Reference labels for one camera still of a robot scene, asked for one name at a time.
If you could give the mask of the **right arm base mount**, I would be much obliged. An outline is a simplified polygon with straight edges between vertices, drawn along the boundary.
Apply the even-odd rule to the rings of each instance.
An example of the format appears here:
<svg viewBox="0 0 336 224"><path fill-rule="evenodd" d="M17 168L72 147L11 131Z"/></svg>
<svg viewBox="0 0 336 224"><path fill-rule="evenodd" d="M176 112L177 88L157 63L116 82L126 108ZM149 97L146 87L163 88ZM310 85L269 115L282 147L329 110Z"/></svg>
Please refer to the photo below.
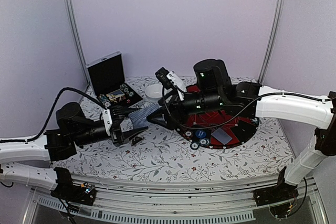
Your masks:
<svg viewBox="0 0 336 224"><path fill-rule="evenodd" d="M253 191L253 198L257 206L274 204L297 196L297 186L287 185L286 183Z"/></svg>

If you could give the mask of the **aluminium frame post left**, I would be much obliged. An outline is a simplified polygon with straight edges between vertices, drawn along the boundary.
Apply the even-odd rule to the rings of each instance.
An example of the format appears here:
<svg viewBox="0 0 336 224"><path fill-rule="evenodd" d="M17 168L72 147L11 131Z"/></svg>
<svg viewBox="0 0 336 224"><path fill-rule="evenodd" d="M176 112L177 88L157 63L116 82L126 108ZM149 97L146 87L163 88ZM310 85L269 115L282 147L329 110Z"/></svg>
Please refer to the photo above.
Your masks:
<svg viewBox="0 0 336 224"><path fill-rule="evenodd" d="M76 49L77 56L79 59L80 67L83 72L85 81L87 85L89 85L90 80L89 80L89 76L88 76L87 69L86 69L86 60L83 54L79 31L78 31L78 27L76 23L74 6L72 3L72 0L64 0L64 2L65 2L65 8L66 8L66 12L67 12L68 20L69 20L70 30L71 30L71 34L72 34L73 41L75 44L75 49Z"/></svg>

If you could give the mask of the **blue chips off mat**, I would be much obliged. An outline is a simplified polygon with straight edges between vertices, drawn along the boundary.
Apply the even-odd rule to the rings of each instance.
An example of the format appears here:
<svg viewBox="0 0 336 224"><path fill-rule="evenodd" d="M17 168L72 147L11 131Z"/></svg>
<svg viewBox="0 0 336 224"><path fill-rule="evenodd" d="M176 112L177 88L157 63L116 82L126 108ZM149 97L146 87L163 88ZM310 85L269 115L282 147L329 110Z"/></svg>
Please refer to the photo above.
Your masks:
<svg viewBox="0 0 336 224"><path fill-rule="evenodd" d="M192 143L190 144L190 148L191 148L192 150L197 150L197 149L199 148L199 144L198 144L197 142L192 142Z"/></svg>

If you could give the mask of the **floral tablecloth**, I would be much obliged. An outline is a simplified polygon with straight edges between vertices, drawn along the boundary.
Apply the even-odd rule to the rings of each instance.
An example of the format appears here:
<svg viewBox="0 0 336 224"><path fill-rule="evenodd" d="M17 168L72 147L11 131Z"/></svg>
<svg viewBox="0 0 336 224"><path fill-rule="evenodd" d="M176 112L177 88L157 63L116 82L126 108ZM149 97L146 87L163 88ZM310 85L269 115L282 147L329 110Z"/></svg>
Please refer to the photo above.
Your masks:
<svg viewBox="0 0 336 224"><path fill-rule="evenodd" d="M248 142L230 149L193 150L176 132L151 125L137 145L94 143L54 166L82 176L173 183L275 175L293 159L278 121L261 119Z"/></svg>

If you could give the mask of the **blue card deck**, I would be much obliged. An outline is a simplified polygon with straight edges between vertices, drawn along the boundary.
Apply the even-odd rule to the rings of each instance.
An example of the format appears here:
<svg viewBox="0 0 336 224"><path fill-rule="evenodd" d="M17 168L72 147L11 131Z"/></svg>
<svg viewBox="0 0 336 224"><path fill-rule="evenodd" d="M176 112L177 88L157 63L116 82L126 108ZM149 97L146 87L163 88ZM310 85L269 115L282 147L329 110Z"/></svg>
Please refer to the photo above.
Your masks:
<svg viewBox="0 0 336 224"><path fill-rule="evenodd" d="M140 128L140 127L146 127L149 126L150 123L146 119L148 115L155 112L157 109L159 109L160 106L158 104L150 104L146 107L143 107L135 112L132 112L129 114L129 119L132 122L133 128Z"/></svg>

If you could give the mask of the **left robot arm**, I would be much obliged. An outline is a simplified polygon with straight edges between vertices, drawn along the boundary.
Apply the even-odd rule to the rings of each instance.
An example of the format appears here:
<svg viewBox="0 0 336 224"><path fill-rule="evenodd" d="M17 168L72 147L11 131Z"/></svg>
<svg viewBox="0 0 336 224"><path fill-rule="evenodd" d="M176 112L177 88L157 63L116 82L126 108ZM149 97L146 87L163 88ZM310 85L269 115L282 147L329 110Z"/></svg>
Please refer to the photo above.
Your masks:
<svg viewBox="0 0 336 224"><path fill-rule="evenodd" d="M100 120L93 121L85 117L79 103L67 103L56 112L58 129L42 131L35 137L1 140L1 180L13 179L20 184L58 190L67 200L75 199L78 188L69 170L56 167L41 171L20 162L63 161L76 155L77 148L106 140L121 145L138 134L122 132L120 127L134 111L135 108L111 106L103 110Z"/></svg>

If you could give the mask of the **green chips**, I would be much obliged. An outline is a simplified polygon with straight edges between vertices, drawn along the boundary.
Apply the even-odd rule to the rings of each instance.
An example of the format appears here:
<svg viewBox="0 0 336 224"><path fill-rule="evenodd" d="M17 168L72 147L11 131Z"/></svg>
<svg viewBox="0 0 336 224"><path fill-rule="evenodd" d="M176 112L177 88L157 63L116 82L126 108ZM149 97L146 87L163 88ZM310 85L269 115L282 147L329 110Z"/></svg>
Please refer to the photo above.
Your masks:
<svg viewBox="0 0 336 224"><path fill-rule="evenodd" d="M208 138L202 138L199 140L199 145L200 146L209 146L210 145L210 140Z"/></svg>
<svg viewBox="0 0 336 224"><path fill-rule="evenodd" d="M251 119L251 122L252 122L254 125L258 125L258 124L259 124L259 118Z"/></svg>

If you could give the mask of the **white ceramic bowl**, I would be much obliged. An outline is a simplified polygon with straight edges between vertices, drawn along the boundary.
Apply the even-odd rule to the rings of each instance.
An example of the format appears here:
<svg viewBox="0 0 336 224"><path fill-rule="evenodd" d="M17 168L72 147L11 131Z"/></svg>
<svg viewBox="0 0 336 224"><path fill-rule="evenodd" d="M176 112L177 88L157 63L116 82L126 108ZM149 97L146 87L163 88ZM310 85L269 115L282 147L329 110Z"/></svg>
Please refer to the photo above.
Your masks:
<svg viewBox="0 0 336 224"><path fill-rule="evenodd" d="M161 84L149 85L144 91L146 98L152 102L158 102L162 97L162 88Z"/></svg>

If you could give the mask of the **blue small blind button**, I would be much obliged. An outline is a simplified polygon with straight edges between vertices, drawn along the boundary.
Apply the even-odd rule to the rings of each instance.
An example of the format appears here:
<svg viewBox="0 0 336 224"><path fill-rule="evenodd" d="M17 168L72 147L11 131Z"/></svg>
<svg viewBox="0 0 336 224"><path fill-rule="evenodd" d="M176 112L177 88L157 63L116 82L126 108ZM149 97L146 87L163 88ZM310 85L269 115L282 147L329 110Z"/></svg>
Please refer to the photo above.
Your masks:
<svg viewBox="0 0 336 224"><path fill-rule="evenodd" d="M196 130L195 136L198 138L205 138L207 136L207 133L204 130Z"/></svg>

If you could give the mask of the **red chips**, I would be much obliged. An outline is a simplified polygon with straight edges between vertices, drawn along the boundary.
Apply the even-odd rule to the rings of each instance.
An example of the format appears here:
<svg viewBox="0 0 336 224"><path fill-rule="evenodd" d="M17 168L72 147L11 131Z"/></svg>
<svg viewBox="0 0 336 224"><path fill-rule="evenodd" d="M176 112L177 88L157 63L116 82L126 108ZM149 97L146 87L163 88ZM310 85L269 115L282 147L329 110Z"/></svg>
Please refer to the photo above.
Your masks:
<svg viewBox="0 0 336 224"><path fill-rule="evenodd" d="M185 136L186 139L191 139L192 136L193 136L193 132L192 131L185 131L184 136Z"/></svg>

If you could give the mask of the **boxed playing card deck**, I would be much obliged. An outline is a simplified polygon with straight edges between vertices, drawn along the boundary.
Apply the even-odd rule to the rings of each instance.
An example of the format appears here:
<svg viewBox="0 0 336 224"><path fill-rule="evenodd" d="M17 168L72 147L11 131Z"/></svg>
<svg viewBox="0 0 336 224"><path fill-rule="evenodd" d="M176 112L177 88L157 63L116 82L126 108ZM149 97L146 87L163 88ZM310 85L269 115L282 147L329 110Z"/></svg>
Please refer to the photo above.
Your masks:
<svg viewBox="0 0 336 224"><path fill-rule="evenodd" d="M122 98L123 96L125 96L124 92L120 89L117 89L115 91L112 91L110 93L107 94L107 97L110 101L115 101L118 98Z"/></svg>

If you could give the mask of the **dealt cards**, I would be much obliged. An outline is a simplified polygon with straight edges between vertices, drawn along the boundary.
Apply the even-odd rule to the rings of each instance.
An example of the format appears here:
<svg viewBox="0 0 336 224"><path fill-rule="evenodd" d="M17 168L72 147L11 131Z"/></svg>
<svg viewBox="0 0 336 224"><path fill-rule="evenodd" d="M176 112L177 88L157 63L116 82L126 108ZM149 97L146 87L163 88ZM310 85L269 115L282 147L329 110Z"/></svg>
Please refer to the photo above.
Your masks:
<svg viewBox="0 0 336 224"><path fill-rule="evenodd" d="M214 132L211 133L211 136L223 145L228 144L232 140L232 137L222 128L216 129Z"/></svg>

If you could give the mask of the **short poker chip row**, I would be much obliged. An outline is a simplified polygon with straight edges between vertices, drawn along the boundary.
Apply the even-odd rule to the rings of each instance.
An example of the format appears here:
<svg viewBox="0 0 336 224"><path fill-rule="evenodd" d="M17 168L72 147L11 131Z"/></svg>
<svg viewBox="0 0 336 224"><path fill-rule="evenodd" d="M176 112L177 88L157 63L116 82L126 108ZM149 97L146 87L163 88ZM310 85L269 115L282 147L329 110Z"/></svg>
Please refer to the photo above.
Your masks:
<svg viewBox="0 0 336 224"><path fill-rule="evenodd" d="M120 90L123 91L124 93L129 93L129 88L125 83L120 85Z"/></svg>

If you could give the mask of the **triangular all in marker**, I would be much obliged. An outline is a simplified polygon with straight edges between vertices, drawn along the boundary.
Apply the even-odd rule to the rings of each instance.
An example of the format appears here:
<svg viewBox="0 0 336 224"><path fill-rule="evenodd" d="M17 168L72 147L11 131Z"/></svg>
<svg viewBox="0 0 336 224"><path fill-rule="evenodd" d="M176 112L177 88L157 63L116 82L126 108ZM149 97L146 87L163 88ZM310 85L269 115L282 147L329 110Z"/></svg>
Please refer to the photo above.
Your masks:
<svg viewBox="0 0 336 224"><path fill-rule="evenodd" d="M138 136L136 136L135 138L132 139L132 141L131 141L131 145L132 145L132 146L135 146L135 145L137 145L139 142L141 142L142 140L143 140L142 137L138 137Z"/></svg>

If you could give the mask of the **long poker chip row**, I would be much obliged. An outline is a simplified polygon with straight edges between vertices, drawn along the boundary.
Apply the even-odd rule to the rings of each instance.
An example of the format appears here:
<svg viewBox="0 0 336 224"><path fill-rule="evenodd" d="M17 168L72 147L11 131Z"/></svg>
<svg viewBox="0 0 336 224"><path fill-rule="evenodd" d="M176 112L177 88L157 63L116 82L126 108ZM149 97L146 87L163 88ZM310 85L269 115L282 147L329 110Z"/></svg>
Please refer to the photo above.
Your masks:
<svg viewBox="0 0 336 224"><path fill-rule="evenodd" d="M105 94L100 94L98 96L98 99L104 105L105 108L109 108L111 106L111 102Z"/></svg>

